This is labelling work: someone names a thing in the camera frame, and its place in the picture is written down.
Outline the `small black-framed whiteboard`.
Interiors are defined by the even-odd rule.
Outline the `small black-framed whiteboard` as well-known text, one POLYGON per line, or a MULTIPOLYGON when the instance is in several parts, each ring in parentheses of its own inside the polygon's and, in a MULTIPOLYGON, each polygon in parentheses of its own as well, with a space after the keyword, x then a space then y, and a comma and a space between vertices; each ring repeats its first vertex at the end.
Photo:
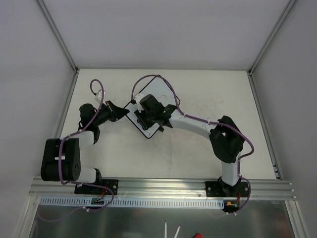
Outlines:
MULTIPOLYGON (((153 79, 144 86, 139 93, 147 96, 152 94, 159 102, 163 104, 164 107, 168 105, 180 105, 180 99, 174 97, 174 94, 171 90, 171 87, 164 82, 163 79, 158 77, 153 77, 153 79)), ((129 102, 125 107, 129 110, 129 113, 126 115, 127 118, 132 122, 132 124, 147 138, 150 139, 153 135, 159 131, 160 125, 158 123, 152 123, 152 127, 148 130, 142 130, 141 126, 137 123, 137 117, 134 112, 137 110, 137 106, 129 102)))

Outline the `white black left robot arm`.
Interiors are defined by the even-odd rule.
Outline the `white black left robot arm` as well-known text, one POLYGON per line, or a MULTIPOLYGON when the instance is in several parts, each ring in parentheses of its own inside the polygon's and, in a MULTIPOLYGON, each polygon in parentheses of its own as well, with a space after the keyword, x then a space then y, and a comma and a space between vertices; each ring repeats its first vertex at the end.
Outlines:
POLYGON ((97 143, 101 124, 116 122, 126 116, 129 110, 106 101, 97 109, 91 104, 83 104, 79 112, 77 132, 65 138, 46 140, 40 175, 43 181, 86 183, 91 193, 99 193, 104 186, 101 172, 83 166, 81 152, 97 143))

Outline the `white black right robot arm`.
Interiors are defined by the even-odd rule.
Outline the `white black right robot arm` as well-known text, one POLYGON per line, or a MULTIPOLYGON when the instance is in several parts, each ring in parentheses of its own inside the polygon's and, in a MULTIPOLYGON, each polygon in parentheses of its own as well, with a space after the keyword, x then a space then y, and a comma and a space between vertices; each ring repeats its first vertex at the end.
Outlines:
POLYGON ((238 156, 245 139, 230 117, 223 116, 217 122, 208 122, 194 116, 181 114, 176 105, 164 106, 153 95, 141 93, 134 98, 137 105, 135 115, 142 129, 154 124, 161 127, 183 129, 209 139, 215 156, 222 165, 222 192, 233 196, 239 191, 238 156))

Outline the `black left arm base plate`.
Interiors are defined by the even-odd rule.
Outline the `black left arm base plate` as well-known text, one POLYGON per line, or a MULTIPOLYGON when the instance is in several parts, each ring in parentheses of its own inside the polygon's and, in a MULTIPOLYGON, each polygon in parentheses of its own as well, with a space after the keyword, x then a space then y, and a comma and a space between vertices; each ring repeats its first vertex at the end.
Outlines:
POLYGON ((117 179, 105 179, 93 184, 83 183, 82 185, 76 185, 74 193, 79 195, 117 195, 119 188, 119 180, 117 179))

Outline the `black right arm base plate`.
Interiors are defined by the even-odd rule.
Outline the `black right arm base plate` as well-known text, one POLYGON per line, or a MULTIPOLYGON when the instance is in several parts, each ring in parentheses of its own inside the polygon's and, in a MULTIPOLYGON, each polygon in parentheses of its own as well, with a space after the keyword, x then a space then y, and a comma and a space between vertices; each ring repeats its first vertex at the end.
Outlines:
POLYGON ((223 181, 206 181, 205 191, 207 197, 248 197, 250 186, 245 181, 239 181, 230 186, 223 181))

